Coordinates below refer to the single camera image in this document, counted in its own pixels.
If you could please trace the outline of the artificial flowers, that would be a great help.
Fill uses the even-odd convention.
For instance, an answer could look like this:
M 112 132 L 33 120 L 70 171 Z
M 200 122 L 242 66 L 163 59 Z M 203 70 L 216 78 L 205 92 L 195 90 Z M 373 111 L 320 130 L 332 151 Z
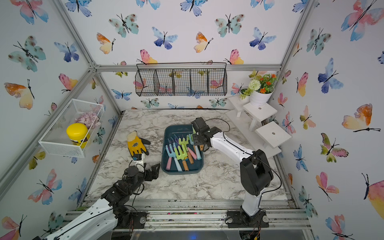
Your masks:
M 246 95 L 250 96 L 253 91 L 268 94 L 275 90 L 275 84 L 278 81 L 276 74 L 267 74 L 261 71 L 253 71 L 249 78 L 251 79 Z

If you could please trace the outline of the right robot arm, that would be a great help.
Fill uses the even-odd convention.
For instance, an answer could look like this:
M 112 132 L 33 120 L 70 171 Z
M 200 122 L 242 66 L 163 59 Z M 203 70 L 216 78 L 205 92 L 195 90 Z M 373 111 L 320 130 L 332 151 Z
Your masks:
M 203 118 L 196 118 L 192 127 L 195 131 L 194 145 L 219 150 L 240 166 L 241 184 L 246 193 L 240 209 L 227 212 L 225 222 L 228 227 L 268 228 L 267 213 L 260 205 L 262 194 L 267 192 L 274 176 L 265 152 L 245 148 L 227 137 L 219 128 L 210 128 Z

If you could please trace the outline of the dark teal storage box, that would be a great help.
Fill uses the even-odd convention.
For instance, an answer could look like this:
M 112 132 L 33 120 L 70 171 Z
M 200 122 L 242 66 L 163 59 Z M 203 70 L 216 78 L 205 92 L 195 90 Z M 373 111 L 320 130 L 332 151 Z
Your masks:
M 163 153 L 162 153 L 162 161 L 161 161 L 162 170 L 166 174 L 169 174 L 169 175 L 188 175 L 188 174 L 198 173 L 204 166 L 204 154 L 203 154 L 203 151 L 200 151 L 200 150 L 199 151 L 200 151 L 201 157 L 202 157 L 201 160 L 194 160 L 194 163 L 191 164 L 189 159 L 187 159 L 189 171 L 184 170 L 182 160 L 178 160 L 178 162 L 180 163 L 181 168 L 183 170 L 182 172 L 177 171 L 176 165 L 174 163 L 172 163 L 170 171 L 166 170 L 167 162 L 169 159 L 169 156 L 168 156 L 167 151 L 166 151 L 166 145 L 169 144 L 168 140 L 171 141 L 174 148 L 179 146 L 178 143 L 174 142 L 174 139 L 173 139 L 174 134 L 178 138 L 183 138 L 183 137 L 185 138 L 188 134 L 193 134 L 193 127 L 192 127 L 192 125 L 173 125 L 173 126 L 169 126 L 166 128 L 165 134 L 164 134 Z

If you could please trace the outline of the green rake wooden handle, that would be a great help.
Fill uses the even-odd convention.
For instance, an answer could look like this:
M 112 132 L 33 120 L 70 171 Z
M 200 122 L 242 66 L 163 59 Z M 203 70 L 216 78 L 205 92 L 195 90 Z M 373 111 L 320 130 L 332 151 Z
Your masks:
M 189 167 L 187 164 L 188 154 L 184 145 L 179 145 L 174 148 L 175 154 L 178 160 L 182 160 L 183 167 L 185 171 L 189 171 Z
M 199 147 L 200 151 L 204 151 L 204 147 L 206 145 L 206 137 L 202 130 L 197 130 L 197 127 L 193 126 L 193 142 L 195 146 Z

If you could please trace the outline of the green fork wooden handle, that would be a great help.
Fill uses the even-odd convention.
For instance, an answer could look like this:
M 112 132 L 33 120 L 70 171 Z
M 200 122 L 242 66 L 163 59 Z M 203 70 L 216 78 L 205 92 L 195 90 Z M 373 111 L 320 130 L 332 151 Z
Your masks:
M 188 137 L 186 137 L 186 138 L 183 137 L 182 139 L 179 138 L 179 144 L 185 147 L 185 149 L 186 149 L 185 152 L 188 155 L 188 159 L 189 159 L 190 163 L 193 164 L 194 163 L 194 159 L 193 159 L 193 157 L 192 157 L 192 155 L 191 155 L 191 153 L 189 151 L 188 143 L 189 143 Z

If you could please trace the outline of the yellow black garden glove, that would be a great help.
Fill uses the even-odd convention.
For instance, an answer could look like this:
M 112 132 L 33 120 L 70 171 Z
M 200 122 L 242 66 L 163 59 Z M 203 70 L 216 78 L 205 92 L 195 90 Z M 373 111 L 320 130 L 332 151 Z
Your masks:
M 149 151 L 146 148 L 146 145 L 150 145 L 149 140 L 139 138 L 137 131 L 133 131 L 127 135 L 127 145 L 129 152 L 132 157 L 137 157 L 138 155 L 145 154 L 149 155 Z

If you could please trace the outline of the white stepped wooden shelf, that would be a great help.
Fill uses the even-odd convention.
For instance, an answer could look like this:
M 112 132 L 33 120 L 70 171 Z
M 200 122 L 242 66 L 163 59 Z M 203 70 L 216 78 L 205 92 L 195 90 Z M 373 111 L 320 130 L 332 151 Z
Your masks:
M 274 121 L 263 124 L 263 121 L 277 114 L 276 109 L 269 104 L 255 107 L 250 102 L 241 100 L 240 97 L 230 97 L 228 101 L 234 107 L 227 113 L 228 118 L 255 150 L 264 151 L 267 158 L 282 152 L 279 147 L 292 136 Z

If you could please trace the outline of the yellow lidded jar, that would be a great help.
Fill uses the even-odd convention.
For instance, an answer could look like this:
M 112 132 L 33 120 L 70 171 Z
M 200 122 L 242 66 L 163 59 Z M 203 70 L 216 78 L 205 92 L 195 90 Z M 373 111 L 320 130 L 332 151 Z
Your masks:
M 90 139 L 90 133 L 87 127 L 80 123 L 74 123 L 68 126 L 66 133 L 73 145 L 84 149 Z

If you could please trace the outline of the white flower pot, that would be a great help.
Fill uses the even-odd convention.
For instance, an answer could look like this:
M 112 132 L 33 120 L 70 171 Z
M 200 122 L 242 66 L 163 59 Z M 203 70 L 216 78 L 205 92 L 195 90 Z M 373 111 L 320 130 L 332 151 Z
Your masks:
M 269 101 L 272 94 L 273 92 L 268 94 L 262 94 L 262 93 L 253 91 L 250 95 L 250 103 L 254 107 L 262 107 Z

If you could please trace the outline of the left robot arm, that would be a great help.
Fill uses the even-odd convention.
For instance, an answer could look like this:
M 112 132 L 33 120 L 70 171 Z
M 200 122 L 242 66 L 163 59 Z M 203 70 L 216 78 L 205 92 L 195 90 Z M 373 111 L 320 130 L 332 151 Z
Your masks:
M 147 212 L 127 204 L 132 195 L 139 194 L 144 182 L 159 177 L 160 164 L 139 171 L 137 166 L 125 169 L 122 178 L 106 190 L 100 199 L 63 228 L 35 240 L 97 240 L 114 229 L 141 230 L 147 222 Z

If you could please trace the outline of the pink items bag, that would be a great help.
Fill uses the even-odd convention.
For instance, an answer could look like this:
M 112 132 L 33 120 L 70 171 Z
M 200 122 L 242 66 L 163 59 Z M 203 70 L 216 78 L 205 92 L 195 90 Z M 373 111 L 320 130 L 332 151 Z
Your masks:
M 88 112 L 83 113 L 81 116 L 75 119 L 75 123 L 83 124 L 87 129 L 94 129 L 101 125 L 100 118 L 96 113 Z

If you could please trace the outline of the small white pot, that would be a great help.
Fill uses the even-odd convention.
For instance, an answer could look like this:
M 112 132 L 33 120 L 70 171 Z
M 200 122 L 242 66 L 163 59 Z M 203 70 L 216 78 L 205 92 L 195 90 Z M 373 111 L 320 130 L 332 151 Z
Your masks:
M 250 102 L 250 96 L 246 95 L 248 88 L 241 89 L 240 91 L 240 101 L 242 104 L 247 104 Z

